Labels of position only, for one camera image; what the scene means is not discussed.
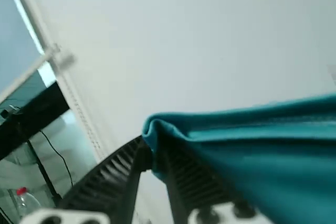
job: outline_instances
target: white plastic part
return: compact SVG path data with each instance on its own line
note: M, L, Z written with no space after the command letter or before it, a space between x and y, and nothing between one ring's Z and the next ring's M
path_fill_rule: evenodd
M0 93L0 103L17 90L30 76L32 76L33 73L38 70L38 68L43 66L46 61L52 59L58 51L58 46L53 45L46 50L45 54L40 55L40 57L29 67L27 71L21 74L21 76L17 78L8 88Z
M59 217L61 224L85 224L87 221L97 221L96 224L110 224L110 219L107 215L101 212L88 212L76 210L59 210L59 209L41 209L26 216L21 220L20 224L43 224L50 217Z

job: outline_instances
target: teal fabric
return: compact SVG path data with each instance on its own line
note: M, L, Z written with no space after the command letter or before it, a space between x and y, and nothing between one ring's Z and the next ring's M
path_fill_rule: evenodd
M279 224L336 223L336 94L216 113L160 113L143 138L185 141Z

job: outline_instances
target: white wall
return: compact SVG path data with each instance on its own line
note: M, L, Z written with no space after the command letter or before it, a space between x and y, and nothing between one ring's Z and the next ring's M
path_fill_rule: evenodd
M335 0L28 2L44 34L75 55L67 78L106 155L139 135L154 112L335 91L327 71L336 53ZM141 192L169 223L162 188L149 178Z

